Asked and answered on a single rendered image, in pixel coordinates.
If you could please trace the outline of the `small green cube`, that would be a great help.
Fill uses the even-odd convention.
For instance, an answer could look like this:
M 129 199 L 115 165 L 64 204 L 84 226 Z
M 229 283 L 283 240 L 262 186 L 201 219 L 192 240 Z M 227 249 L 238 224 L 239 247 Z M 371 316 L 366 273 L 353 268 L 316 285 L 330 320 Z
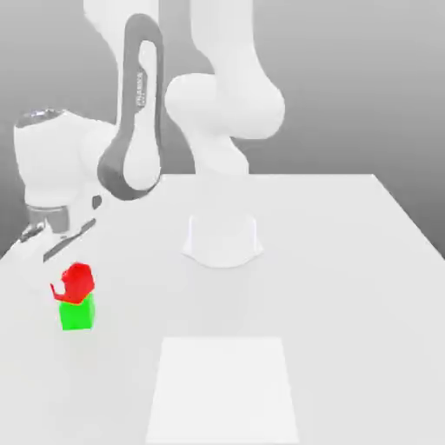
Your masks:
M 96 315 L 94 295 L 89 293 L 79 304 L 61 302 L 59 315 L 63 330 L 91 329 Z

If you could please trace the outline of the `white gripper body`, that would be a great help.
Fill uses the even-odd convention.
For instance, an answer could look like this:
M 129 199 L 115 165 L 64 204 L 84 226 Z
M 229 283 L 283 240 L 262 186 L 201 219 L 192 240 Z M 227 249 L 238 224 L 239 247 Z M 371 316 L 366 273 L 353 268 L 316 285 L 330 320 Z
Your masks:
M 87 221 L 76 233 L 62 238 L 45 223 L 37 235 L 34 278 L 58 278 L 73 263 L 95 265 L 100 258 L 100 238 L 96 218 Z

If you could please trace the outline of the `small red cube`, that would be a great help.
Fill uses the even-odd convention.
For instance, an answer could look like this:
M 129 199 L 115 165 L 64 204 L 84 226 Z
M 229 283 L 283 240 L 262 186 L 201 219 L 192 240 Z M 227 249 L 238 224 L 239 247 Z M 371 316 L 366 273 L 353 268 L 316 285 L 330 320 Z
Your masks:
M 64 292 L 59 294 L 51 283 L 50 288 L 55 300 L 79 305 L 86 296 L 95 288 L 95 282 L 91 268 L 86 263 L 74 262 L 61 276 Z

